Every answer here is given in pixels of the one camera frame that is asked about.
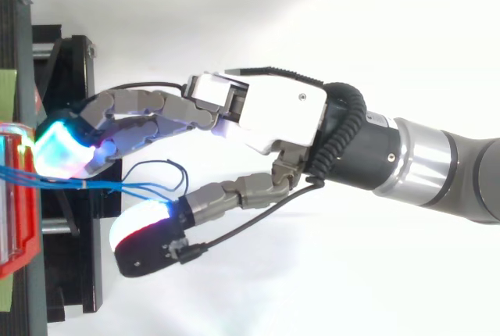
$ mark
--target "black metal frame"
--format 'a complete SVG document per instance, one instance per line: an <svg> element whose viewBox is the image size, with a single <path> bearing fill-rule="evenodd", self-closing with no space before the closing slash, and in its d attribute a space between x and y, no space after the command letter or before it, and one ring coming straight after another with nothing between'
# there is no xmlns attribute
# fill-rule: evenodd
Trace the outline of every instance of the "black metal frame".
<svg viewBox="0 0 500 336"><path fill-rule="evenodd" d="M33 44L42 42L55 43L52 53L34 60ZM29 0L0 0L0 69L17 71L14 121L36 127L45 111L95 93L90 44L85 36L62 39L60 26L32 28ZM35 90L43 100L39 111ZM119 161L99 178L120 181L121 175ZM1 336L43 336L47 321L64 320L65 305L93 313L102 304L99 219L120 214L120 193L44 191L41 205L44 218L64 217L71 233L45 235L43 254L14 273L11 312L0 313Z"/></svg>
<svg viewBox="0 0 500 336"><path fill-rule="evenodd" d="M16 70L13 120L35 127L34 70L29 0L0 0L0 68ZM47 334L43 255L14 273L12 309L0 313L2 336Z"/></svg>
<svg viewBox="0 0 500 336"><path fill-rule="evenodd" d="M47 59L35 59L35 80L45 112L95 94L91 41L85 36L61 38L60 26L34 26L34 43L54 44ZM121 180L121 161L98 176ZM64 320L64 306L82 305L84 313L102 304L99 219L120 214L121 195L101 190L42 191L44 219L64 217L71 234L44 235L45 286L49 322Z"/></svg>

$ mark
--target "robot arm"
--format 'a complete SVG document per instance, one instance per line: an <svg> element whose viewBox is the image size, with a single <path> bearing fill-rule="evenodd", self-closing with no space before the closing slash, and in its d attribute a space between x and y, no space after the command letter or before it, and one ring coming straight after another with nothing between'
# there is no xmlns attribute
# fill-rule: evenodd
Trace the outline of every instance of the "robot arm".
<svg viewBox="0 0 500 336"><path fill-rule="evenodd" d="M115 115L134 116L116 120ZM52 131L57 123L74 141L63 145L63 152L51 145L58 137ZM500 223L496 139L476 141L392 120L367 112L361 94L347 84L323 85L274 68L195 76L181 97L103 91L42 124L37 171L91 177L115 159L195 127L237 139L263 155L279 155L271 173L208 184L168 206L151 202L142 212L151 214L152 221L136 225L136 233L120 235L130 224L131 210L125 212L111 238L125 276L197 258L211 245L190 246L185 230L236 207L282 205L302 174L311 176L313 188L336 181L479 223Z"/></svg>

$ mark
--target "blue light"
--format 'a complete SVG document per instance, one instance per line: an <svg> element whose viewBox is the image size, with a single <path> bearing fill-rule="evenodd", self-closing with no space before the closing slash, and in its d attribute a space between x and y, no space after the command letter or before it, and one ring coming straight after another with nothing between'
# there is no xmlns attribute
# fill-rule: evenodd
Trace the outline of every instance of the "blue light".
<svg viewBox="0 0 500 336"><path fill-rule="evenodd" d="M78 143L62 121L54 122L34 146L34 166L42 176L68 179L94 157L95 147Z"/></svg>
<svg viewBox="0 0 500 336"><path fill-rule="evenodd" d="M115 251L116 246L134 232L169 217L169 208L164 202L150 200L130 207L118 216L111 226L109 231L111 250Z"/></svg>

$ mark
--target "white wall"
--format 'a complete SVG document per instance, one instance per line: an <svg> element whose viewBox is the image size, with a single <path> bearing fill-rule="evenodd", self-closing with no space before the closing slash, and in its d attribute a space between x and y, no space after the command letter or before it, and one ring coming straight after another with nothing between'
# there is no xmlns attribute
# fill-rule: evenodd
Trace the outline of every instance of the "white wall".
<svg viewBox="0 0 500 336"><path fill-rule="evenodd" d="M97 44L101 90L275 65L354 84L387 116L500 135L499 0L34 2L35 23L62 23L64 34ZM157 143L125 167L144 158L183 163L193 188L273 160L201 133ZM135 178L176 180L151 167ZM191 240L254 214L234 210ZM201 259L149 277L120 277L104 240L103 307L72 311L50 335L497 335L499 242L497 227L329 184Z"/></svg>

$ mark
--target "blue wire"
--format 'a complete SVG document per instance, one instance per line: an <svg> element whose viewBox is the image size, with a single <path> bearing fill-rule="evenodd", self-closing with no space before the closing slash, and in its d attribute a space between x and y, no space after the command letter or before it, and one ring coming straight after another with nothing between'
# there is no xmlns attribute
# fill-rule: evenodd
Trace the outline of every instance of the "blue wire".
<svg viewBox="0 0 500 336"><path fill-rule="evenodd" d="M3 179L5 181L8 181L9 183L19 185L19 186L26 186L30 188L42 188L42 189L81 189L83 188L83 181L78 181L79 184L59 184L57 182L45 182L45 181L34 181L34 180L29 180L27 178L23 177L17 177L15 175L9 174L9 170L5 170L6 167L0 166L0 179ZM29 173L29 172L24 172L22 175L29 177L31 174L34 173ZM152 189L139 186L139 185L132 185L128 186L128 184L121 184L121 183L115 183L111 181L88 181L87 182L87 188L88 189L99 189L99 188L107 188L107 189L113 189L116 191L121 191L125 194L132 195L137 198L141 199L152 199L151 197L145 197L143 195L139 195L135 192L126 190L126 188L135 188L138 190L143 190L143 191L148 191L154 195L158 195L160 198L164 199L167 202L171 202L171 199L166 197L165 195L162 195L158 193L157 191L154 191Z"/></svg>
<svg viewBox="0 0 500 336"><path fill-rule="evenodd" d="M177 184L175 188L168 188L166 186L162 186L160 184L154 184L154 183L132 183L132 184L125 184L123 182L112 182L112 181L83 181L83 180L78 180L78 179L62 179L58 177L46 177L39 175L37 173L31 173L31 172L26 172L23 170L18 170L16 168L11 168L7 166L0 166L0 179L4 181L8 181L10 183L19 185L19 186L26 186L26 187L31 187L31 188L42 188L42 189L82 189L82 188L87 188L87 189L109 189L110 191L121 191L124 194L132 195L137 198L141 199L151 199L149 197L145 197L143 195L139 195L133 191L127 190L127 189L136 189L140 191L146 191L151 194L154 194L156 196L159 196L160 198L164 199L166 202L172 202L170 198L166 197L165 195L162 195L161 193L151 189L151 188L159 188L164 191L175 191L177 190L184 180L186 180L186 191L188 188L188 172L183 168L180 164L177 164L175 162L172 162L171 160L148 160L144 162L139 162L136 163L135 165L130 168L130 170L127 172L125 175L124 180L130 175L133 169L135 169L137 166L141 164L146 164L146 163L168 163L170 165L175 166L177 169L180 170L182 174L182 178Z"/></svg>
<svg viewBox="0 0 500 336"><path fill-rule="evenodd" d="M137 168L138 166L141 166L142 164L150 164L150 163L162 163L162 164L170 164L171 166L175 166L179 171L180 173L182 174L182 178L180 179L179 183L176 185L175 188L166 188L164 187L165 190L167 191L176 191L183 183L184 183L184 179L185 179L185 174L184 174L184 171L182 169L179 168L179 164L173 162L172 160L145 160L144 162L139 162L139 163L135 163L127 172L127 174L125 174L125 177L122 179L122 182L125 181L127 179L127 177L130 176L130 174L132 173L132 171Z"/></svg>

